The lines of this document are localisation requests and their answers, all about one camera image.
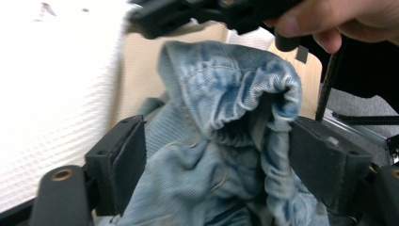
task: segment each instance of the wooden surface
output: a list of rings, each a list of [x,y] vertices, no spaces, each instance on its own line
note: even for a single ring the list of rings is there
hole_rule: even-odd
[[[302,83],[302,106],[299,115],[314,120],[319,99],[322,63],[316,56],[308,53],[308,60],[305,64],[295,59],[297,48],[291,52],[282,52],[276,48],[274,42],[270,45],[268,51],[293,64]]]

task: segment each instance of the black tool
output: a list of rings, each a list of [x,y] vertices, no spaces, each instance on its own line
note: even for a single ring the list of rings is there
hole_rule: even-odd
[[[224,23],[239,35],[258,29],[264,20],[277,18],[300,0],[135,0],[138,5],[130,16],[135,32],[155,39],[188,24],[192,19],[202,24]],[[294,50],[298,38],[276,35],[276,47],[284,52]]]

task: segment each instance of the jeans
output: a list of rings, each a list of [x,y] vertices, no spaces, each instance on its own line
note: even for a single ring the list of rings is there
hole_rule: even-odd
[[[158,65],[167,93],[137,112],[148,162],[119,225],[252,225],[247,205],[262,192],[277,225],[328,225],[289,164],[301,104],[290,63],[239,45],[168,41]],[[248,125],[264,96],[256,143]]]

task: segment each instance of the finger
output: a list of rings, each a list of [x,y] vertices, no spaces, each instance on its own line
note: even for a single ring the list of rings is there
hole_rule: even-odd
[[[266,26],[268,27],[273,27],[277,22],[277,18],[273,18],[273,19],[267,19],[264,21],[264,24],[266,24]]]
[[[329,54],[336,53],[342,45],[341,34],[336,28],[313,34],[313,38]]]
[[[282,15],[277,30],[294,37],[318,33],[343,24],[375,5],[373,0],[305,0]]]
[[[388,41],[394,43],[395,45],[399,46],[399,35],[388,39]]]
[[[367,42],[391,40],[399,36],[399,29],[375,28],[357,20],[342,24],[338,29],[349,38]]]

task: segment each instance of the brass insert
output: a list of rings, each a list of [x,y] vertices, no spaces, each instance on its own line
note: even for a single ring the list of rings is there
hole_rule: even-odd
[[[52,181],[65,181],[68,178],[72,177],[73,171],[70,169],[61,169],[58,172],[54,173],[52,176]]]
[[[393,169],[392,170],[392,175],[394,177],[396,177],[397,179],[399,179],[399,169]]]
[[[222,0],[222,2],[228,6],[234,4],[234,0]]]

